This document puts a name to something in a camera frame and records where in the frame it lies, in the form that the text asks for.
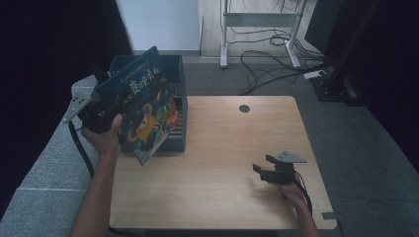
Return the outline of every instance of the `cable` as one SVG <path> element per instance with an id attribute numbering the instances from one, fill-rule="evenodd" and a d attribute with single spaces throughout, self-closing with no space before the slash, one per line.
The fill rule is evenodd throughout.
<path id="1" fill-rule="evenodd" d="M 73 138 L 74 144 L 76 145 L 78 151 L 80 152 L 80 155 L 83 158 L 84 163 L 87 166 L 87 169 L 89 170 L 90 178 L 92 179 L 94 174 L 95 174 L 95 171 L 93 169 L 92 162 L 89 159 L 89 156 L 87 155 L 86 150 L 84 149 L 83 145 L 81 144 L 80 138 L 78 137 L 78 134 L 77 134 L 77 130 L 79 130 L 81 128 L 76 130 L 72 120 L 68 123 L 68 128 L 70 129 L 71 137 Z M 111 225 L 109 225 L 108 230 L 113 232 L 113 233 L 116 233 L 116 234 L 121 234 L 121 235 L 126 235 L 126 236 L 142 237 L 142 235 L 136 235 L 136 234 L 122 232 L 120 230 L 117 230 L 116 228 L 113 228 Z"/>

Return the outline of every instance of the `picture book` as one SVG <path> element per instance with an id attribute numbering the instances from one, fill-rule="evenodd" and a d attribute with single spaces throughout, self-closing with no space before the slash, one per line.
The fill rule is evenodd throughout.
<path id="1" fill-rule="evenodd" d="M 133 152 L 144 165 L 179 122 L 157 47 L 113 73 L 96 90 L 106 105 L 119 103 L 125 139 L 121 150 Z"/>

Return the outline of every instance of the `hand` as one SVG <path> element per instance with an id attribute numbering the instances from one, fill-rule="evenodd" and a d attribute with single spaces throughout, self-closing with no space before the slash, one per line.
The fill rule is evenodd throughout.
<path id="1" fill-rule="evenodd" d="M 109 131 L 98 134 L 87 127 L 83 127 L 81 134 L 92 144 L 98 151 L 99 159 L 102 160 L 116 160 L 120 155 L 120 143 L 118 141 L 118 133 L 121 129 L 123 116 L 118 114 L 115 116 L 112 127 Z"/>
<path id="2" fill-rule="evenodd" d="M 299 176 L 295 175 L 295 179 L 299 181 Z M 291 182 L 288 185 L 278 186 L 278 190 L 287 198 L 294 208 L 300 207 L 302 204 L 306 205 L 302 191 L 294 182 Z"/>

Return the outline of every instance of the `gray carpet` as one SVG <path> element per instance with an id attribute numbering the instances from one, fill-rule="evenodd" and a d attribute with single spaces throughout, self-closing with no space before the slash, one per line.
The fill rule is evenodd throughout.
<path id="1" fill-rule="evenodd" d="M 252 64 L 251 68 L 278 66 Z M 184 70 L 188 95 L 238 95 L 248 86 L 248 71 L 239 63 L 230 63 L 227 69 L 218 64 L 185 64 Z M 344 236 L 419 236 L 418 174 L 367 108 L 318 102 L 302 75 L 270 83 L 253 95 L 295 97 L 332 206 L 343 216 Z M 341 235 L 338 228 L 321 233 Z M 295 234 L 279 232 L 279 236 Z"/>

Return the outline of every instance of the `black curtain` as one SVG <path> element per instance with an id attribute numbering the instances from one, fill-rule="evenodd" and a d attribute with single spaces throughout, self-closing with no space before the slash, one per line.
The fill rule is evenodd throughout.
<path id="1" fill-rule="evenodd" d="M 131 54 L 116 1 L 0 3 L 0 214 L 40 156 L 71 99 L 71 85 Z"/>

